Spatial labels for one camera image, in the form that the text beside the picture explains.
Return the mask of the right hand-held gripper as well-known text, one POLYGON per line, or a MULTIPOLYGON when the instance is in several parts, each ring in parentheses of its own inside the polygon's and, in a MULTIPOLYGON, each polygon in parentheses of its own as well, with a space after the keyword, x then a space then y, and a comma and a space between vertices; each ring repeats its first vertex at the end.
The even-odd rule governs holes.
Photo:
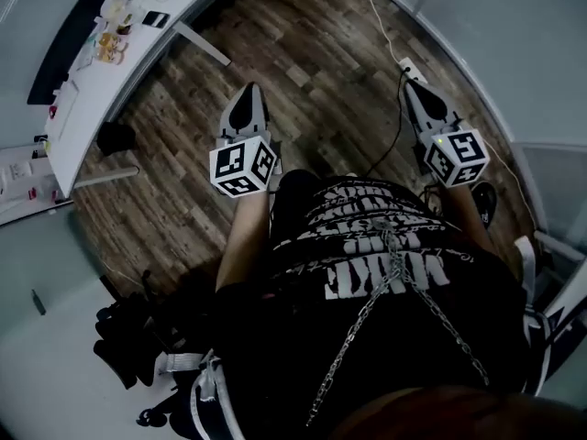
POLYGON ((421 172, 432 174, 444 186, 477 181, 489 164, 489 154, 479 130, 457 114, 454 100, 418 80, 409 80, 404 94, 417 132, 415 157, 421 172))

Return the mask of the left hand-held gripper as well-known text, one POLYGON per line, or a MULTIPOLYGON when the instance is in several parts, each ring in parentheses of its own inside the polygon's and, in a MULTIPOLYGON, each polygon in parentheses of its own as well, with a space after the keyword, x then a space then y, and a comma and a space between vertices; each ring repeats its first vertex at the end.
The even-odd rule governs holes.
MULTIPOLYGON (((230 100, 222 117, 268 122, 268 109, 260 86, 253 82, 246 84, 230 100)), ((216 148, 209 153, 210 182, 230 198, 265 192, 278 162, 267 128, 254 125, 237 131, 222 126, 219 133, 216 148)))

